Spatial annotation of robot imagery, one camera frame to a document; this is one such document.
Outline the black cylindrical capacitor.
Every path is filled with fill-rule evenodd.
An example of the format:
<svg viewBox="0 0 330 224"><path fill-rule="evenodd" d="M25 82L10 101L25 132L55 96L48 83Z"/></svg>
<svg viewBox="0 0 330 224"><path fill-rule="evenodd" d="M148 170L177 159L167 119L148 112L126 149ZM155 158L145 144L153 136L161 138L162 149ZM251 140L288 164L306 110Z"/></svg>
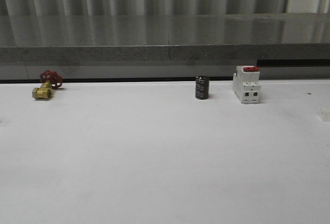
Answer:
<svg viewBox="0 0 330 224"><path fill-rule="evenodd" d="M209 97L209 77L197 76L195 78L195 98L205 100Z"/></svg>

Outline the grey stone ledge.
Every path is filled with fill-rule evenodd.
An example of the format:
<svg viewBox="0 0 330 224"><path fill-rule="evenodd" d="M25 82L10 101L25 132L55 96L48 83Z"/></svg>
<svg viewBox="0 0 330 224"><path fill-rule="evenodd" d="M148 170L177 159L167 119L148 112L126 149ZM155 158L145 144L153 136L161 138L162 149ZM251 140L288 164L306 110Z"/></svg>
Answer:
<svg viewBox="0 0 330 224"><path fill-rule="evenodd" d="M329 15L2 16L1 63L326 67Z"/></svg>

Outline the white pipe clamp piece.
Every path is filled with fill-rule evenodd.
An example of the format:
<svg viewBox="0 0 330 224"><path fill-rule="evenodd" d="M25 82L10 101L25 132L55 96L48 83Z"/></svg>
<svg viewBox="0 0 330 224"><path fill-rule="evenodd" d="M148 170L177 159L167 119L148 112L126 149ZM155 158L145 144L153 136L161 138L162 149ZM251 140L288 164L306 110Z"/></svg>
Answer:
<svg viewBox="0 0 330 224"><path fill-rule="evenodd" d="M330 122L330 108L329 107L322 107L321 109L321 120L323 122Z"/></svg>

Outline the white circuit breaker red switch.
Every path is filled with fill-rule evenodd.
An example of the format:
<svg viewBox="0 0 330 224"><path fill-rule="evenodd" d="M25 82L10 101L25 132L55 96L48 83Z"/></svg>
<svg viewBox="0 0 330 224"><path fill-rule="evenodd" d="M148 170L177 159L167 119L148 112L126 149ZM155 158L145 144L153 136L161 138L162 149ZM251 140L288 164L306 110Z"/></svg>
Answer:
<svg viewBox="0 0 330 224"><path fill-rule="evenodd" d="M236 66L233 74L233 92L242 104L257 104L260 99L260 71L255 66Z"/></svg>

